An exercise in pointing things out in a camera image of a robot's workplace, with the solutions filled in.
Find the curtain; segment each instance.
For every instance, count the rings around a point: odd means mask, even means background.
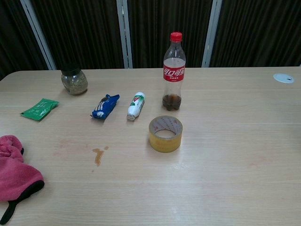
[[[32,0],[58,69],[124,68],[115,0]]]
[[[20,0],[0,0],[0,80],[21,70],[47,65]]]
[[[211,67],[300,64],[300,0],[223,0]]]
[[[186,67],[200,67],[211,5],[212,0],[128,0],[133,67],[162,67],[172,31],[182,32]]]

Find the blue snack wrapper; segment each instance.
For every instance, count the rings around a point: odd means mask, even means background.
[[[91,116],[96,119],[105,119],[115,107],[119,97],[119,95],[112,97],[109,94],[105,95],[105,98],[103,98],[98,106],[92,111]]]

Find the glass jar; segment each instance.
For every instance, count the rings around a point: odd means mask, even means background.
[[[77,64],[64,65],[61,71],[62,83],[68,93],[76,95],[81,94],[87,90],[87,78]]]

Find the coca-cola bottle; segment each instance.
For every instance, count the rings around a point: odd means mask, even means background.
[[[178,110],[181,104],[181,85],[184,78],[186,57],[181,47],[182,33],[170,34],[170,47],[164,55],[163,78],[165,90],[162,104],[167,110]]]

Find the packing tape roll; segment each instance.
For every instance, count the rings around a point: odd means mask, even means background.
[[[175,135],[172,137],[160,137],[156,135],[160,130],[170,130]],[[149,125],[150,145],[158,152],[172,152],[181,144],[182,131],[183,125],[175,117],[164,115],[154,118]]]

